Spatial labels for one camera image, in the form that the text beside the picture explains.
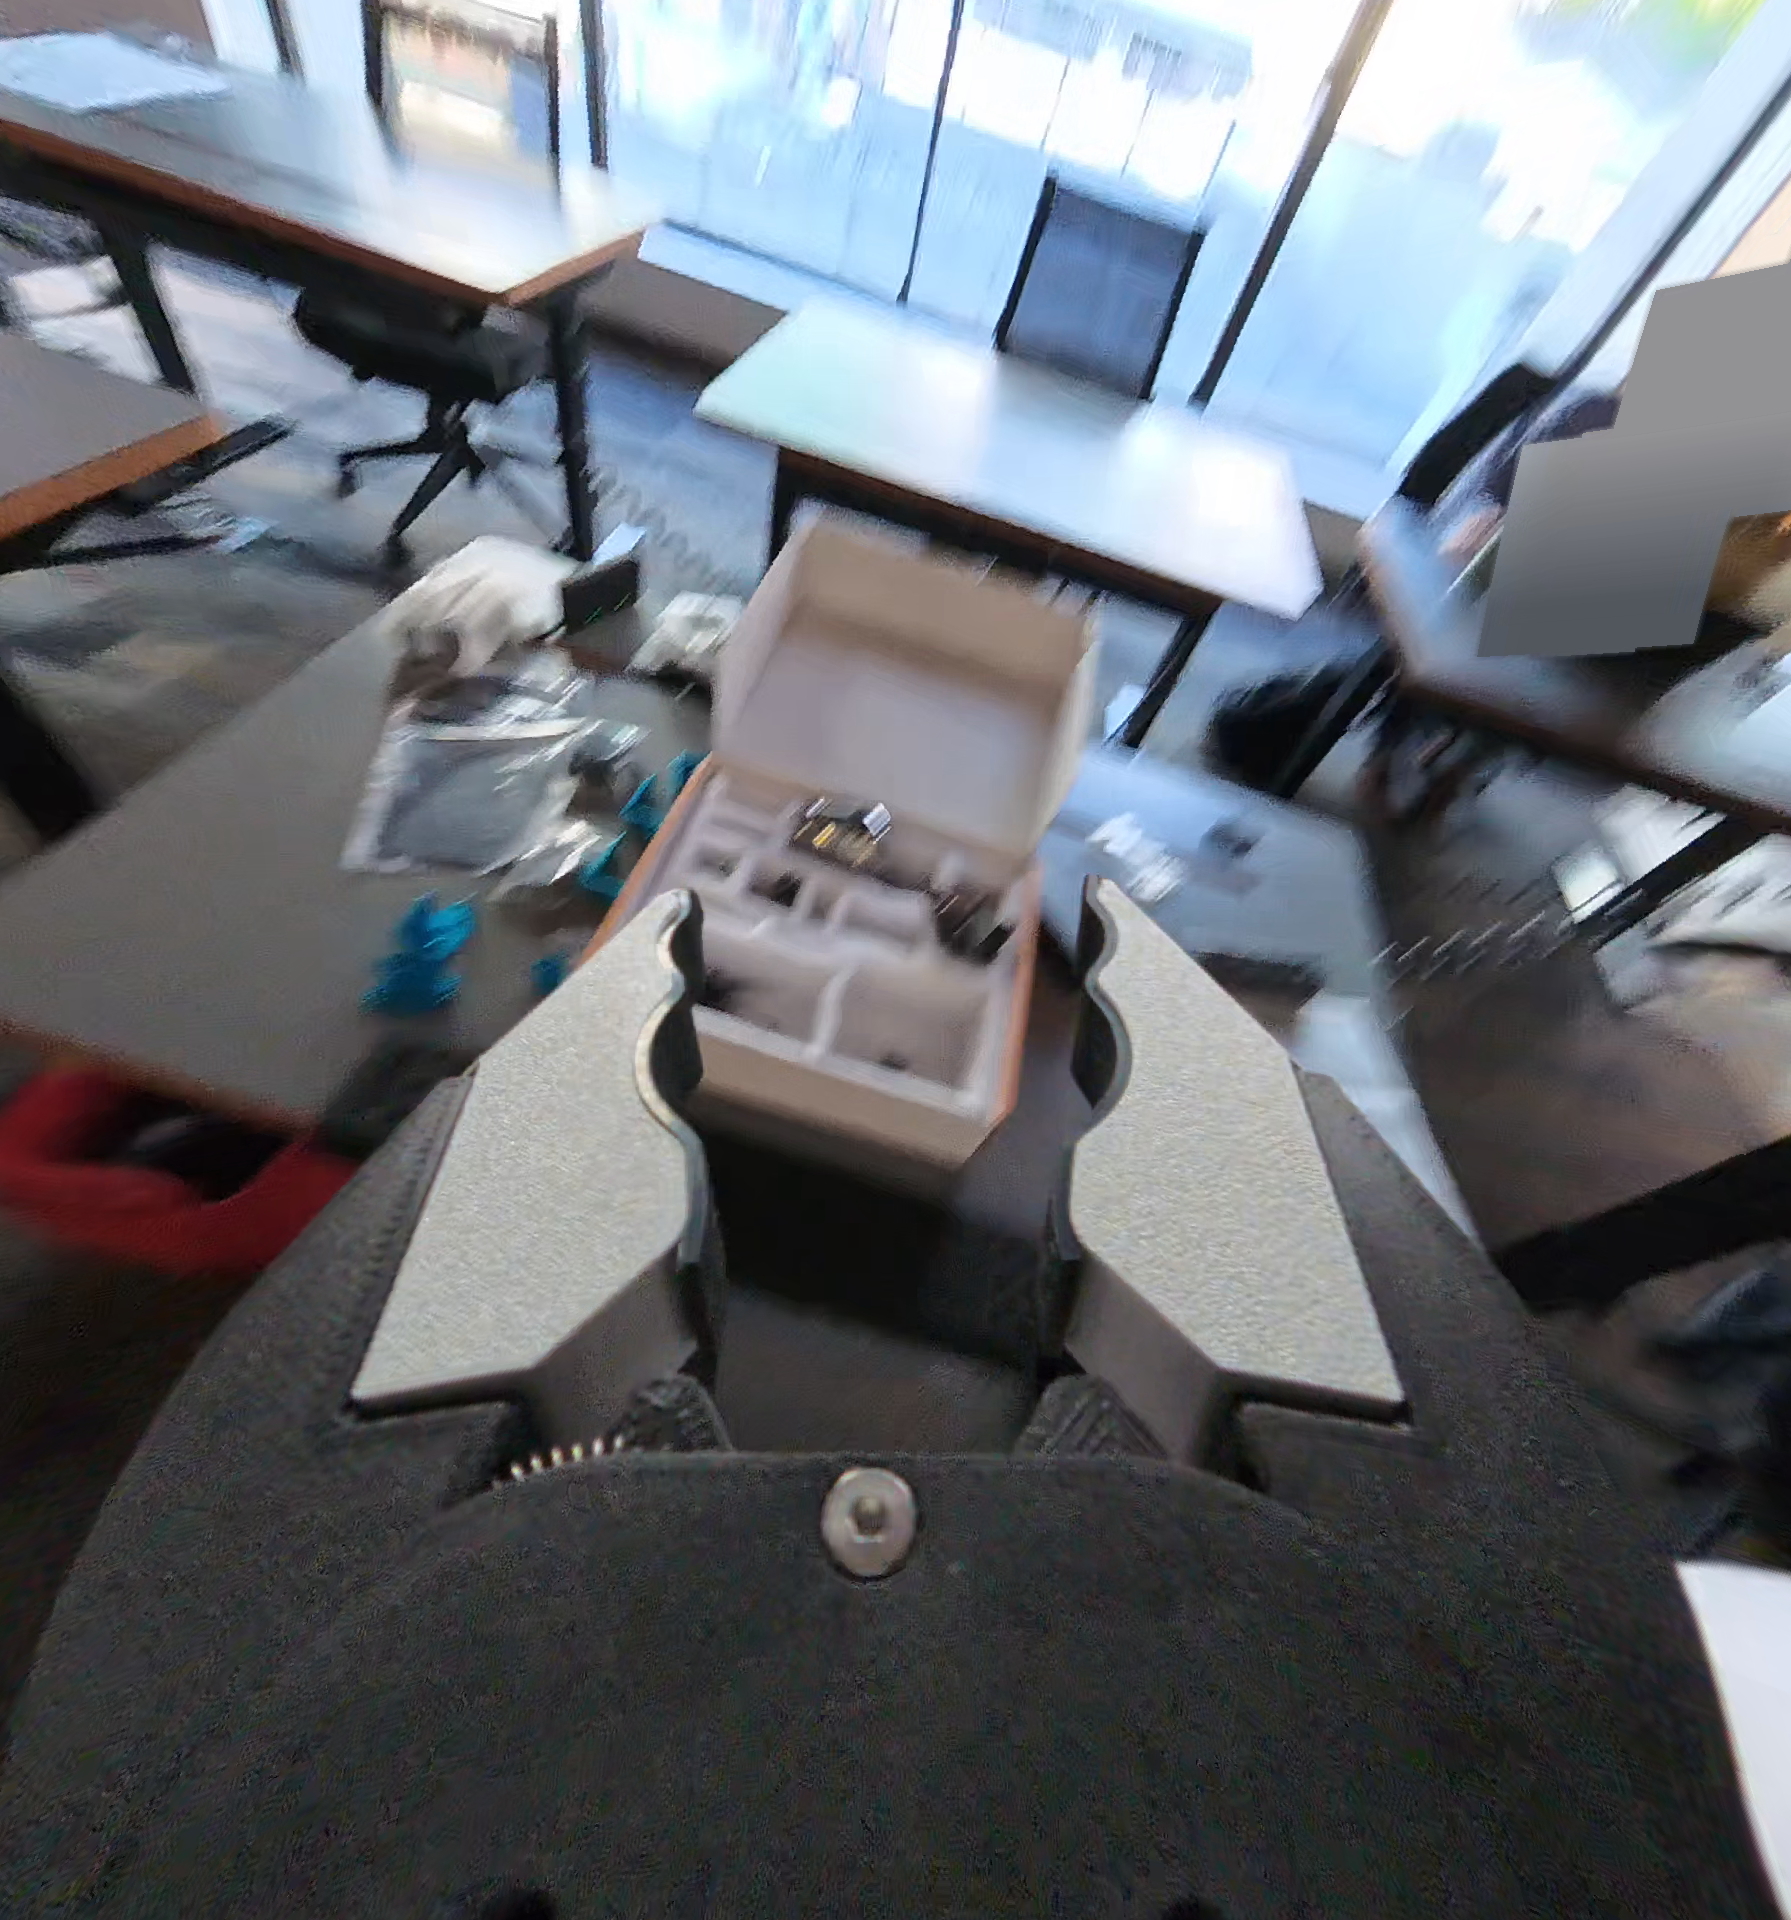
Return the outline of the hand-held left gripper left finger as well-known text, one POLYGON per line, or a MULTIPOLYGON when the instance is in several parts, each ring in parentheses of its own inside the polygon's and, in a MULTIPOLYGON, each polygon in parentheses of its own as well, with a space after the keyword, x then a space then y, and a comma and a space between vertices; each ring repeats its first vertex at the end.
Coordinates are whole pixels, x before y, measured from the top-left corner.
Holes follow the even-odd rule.
POLYGON ((552 1452, 718 1386, 723 1258, 692 1003, 704 900, 641 906, 467 1078, 350 1380, 365 1414, 515 1401, 552 1452))

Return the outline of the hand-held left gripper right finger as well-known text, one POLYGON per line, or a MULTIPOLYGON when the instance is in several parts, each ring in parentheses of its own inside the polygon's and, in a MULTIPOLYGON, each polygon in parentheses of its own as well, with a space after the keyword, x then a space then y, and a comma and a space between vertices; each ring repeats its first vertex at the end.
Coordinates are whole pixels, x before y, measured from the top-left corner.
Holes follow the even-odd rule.
POLYGON ((1172 1465, 1244 1407, 1399 1424, 1408 1394, 1306 1071, 1114 877, 1086 877, 1073 1078, 1048 1198, 1058 1343, 1172 1465))

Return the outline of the cardboard kit box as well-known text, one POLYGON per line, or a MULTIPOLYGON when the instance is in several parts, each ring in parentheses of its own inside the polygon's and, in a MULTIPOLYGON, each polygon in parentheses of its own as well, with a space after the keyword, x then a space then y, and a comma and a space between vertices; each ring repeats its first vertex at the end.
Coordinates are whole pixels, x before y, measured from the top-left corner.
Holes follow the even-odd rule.
POLYGON ((712 1129, 939 1191, 1013 1113, 1042 844, 1092 717, 1092 621, 814 518, 740 615, 712 745, 590 959, 704 916, 712 1129))

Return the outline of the brown-edged office desk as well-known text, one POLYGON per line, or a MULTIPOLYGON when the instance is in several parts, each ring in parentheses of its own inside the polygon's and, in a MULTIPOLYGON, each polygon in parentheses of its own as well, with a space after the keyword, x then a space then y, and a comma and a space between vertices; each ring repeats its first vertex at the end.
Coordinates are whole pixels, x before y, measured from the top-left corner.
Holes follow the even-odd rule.
MULTIPOLYGON (((145 518, 284 446, 288 420, 228 425, 201 398, 117 379, 0 331, 0 581, 54 569, 200 553, 217 538, 76 541, 94 516, 145 518)), ((42 844, 100 814, 80 759, 0 674, 0 802, 42 844)))
POLYGON ((1387 502, 1355 559, 1399 707, 1791 840, 1791 669, 1770 648, 1479 661, 1485 601, 1421 516, 1387 502))
MULTIPOLYGON (((0 58, 42 47, 0 40, 0 58)), ((654 212, 612 171, 515 183, 410 158, 367 105, 236 64, 201 92, 64 112, 0 82, 0 191, 90 222, 122 304, 186 394, 200 379, 151 249, 181 249, 328 301, 490 309, 545 320, 571 559, 595 553, 579 291, 641 255, 654 212)))

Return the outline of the white foam sheet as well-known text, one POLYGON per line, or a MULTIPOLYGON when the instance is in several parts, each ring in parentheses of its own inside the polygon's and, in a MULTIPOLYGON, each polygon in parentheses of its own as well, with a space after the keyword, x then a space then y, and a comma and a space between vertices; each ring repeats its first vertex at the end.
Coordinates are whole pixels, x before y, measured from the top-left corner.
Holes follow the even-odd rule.
POLYGON ((1076 952, 1086 877, 1110 877, 1195 959, 1377 984, 1377 898, 1360 836, 1313 807, 1169 759, 1092 745, 1042 844, 1042 916, 1076 952))

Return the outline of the dark plastic bag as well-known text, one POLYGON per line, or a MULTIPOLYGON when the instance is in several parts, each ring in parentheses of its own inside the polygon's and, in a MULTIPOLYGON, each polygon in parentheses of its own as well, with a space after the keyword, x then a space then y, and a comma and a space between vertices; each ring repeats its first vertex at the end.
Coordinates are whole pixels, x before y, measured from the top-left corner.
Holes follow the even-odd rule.
POLYGON ((499 875, 597 793, 612 807, 647 725, 557 661, 462 675, 391 707, 341 844, 347 875, 499 875))

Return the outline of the black floor bag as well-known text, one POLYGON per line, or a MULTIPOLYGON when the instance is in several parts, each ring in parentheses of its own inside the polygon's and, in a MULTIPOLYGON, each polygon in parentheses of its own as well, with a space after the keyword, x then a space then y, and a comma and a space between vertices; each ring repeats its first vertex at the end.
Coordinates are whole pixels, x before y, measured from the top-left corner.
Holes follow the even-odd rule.
POLYGON ((1199 759, 1227 782, 1289 802, 1387 681, 1387 664, 1346 661, 1228 684, 1207 714, 1199 759))

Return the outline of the red bag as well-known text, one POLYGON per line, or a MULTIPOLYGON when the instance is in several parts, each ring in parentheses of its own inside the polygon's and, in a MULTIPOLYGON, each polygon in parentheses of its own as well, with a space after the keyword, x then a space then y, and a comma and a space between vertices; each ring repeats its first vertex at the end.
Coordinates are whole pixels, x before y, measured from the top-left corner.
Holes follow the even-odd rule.
POLYGON ((64 1252, 161 1280, 254 1280, 355 1167, 315 1134, 90 1068, 34 1071, 0 1105, 0 1211, 64 1252))

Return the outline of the white crumpled packaging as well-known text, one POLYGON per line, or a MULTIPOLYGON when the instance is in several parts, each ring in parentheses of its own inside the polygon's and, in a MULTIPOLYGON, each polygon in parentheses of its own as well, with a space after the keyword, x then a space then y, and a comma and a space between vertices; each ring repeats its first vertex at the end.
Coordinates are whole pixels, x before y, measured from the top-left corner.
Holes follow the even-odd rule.
POLYGON ((539 544, 479 538, 412 581, 385 610, 399 655, 440 675, 479 675, 561 627, 579 569, 539 544))

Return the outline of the small black box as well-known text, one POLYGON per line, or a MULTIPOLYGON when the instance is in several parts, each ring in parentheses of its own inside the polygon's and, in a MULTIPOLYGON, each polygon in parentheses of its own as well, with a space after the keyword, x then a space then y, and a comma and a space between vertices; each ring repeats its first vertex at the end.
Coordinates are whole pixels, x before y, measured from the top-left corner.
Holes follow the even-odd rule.
POLYGON ((641 601, 641 544, 595 559, 561 581, 561 632, 590 632, 641 601))

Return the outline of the grey rolling table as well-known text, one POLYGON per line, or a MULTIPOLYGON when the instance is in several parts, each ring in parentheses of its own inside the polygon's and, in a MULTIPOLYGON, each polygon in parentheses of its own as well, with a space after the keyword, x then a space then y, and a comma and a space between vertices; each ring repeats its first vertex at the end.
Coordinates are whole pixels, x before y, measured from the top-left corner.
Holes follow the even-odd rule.
POLYGON ((1219 607, 1320 598, 1289 458, 857 304, 805 304, 692 418, 771 454, 768 553, 805 502, 1177 621, 1110 741, 1143 745, 1219 607))

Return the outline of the black swivel chair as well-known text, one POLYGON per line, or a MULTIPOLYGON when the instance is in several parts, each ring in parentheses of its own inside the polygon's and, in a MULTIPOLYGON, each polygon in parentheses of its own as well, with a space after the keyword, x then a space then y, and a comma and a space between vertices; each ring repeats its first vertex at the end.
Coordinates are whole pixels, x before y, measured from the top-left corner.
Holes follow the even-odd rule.
POLYGON ((410 530, 440 496, 496 483, 534 527, 552 527, 520 472, 551 472, 551 454, 479 439, 475 410, 499 410, 551 379, 545 324, 511 312, 459 316, 448 309, 374 309, 303 291, 288 312, 299 338, 339 359, 355 384, 385 384, 427 398, 427 425, 399 446, 355 446, 333 458, 333 494, 350 496, 365 467, 432 458, 420 483, 381 538, 381 561, 410 561, 410 530))

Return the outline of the black mesh chair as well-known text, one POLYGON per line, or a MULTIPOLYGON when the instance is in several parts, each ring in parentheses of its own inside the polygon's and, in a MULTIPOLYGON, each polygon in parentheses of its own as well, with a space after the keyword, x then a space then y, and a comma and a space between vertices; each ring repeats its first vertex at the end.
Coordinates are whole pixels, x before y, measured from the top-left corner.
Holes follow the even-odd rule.
POLYGON ((994 352, 1157 398, 1204 242, 1207 226, 1046 175, 994 352))

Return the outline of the large glass window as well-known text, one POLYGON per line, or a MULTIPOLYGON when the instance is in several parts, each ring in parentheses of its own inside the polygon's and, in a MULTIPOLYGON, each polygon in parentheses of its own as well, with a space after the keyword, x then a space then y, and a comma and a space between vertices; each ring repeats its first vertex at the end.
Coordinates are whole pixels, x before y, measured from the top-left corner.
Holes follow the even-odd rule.
POLYGON ((692 238, 994 331, 1046 181, 1199 230, 1160 394, 1394 467, 1791 78, 1791 0, 633 0, 605 148, 692 238))

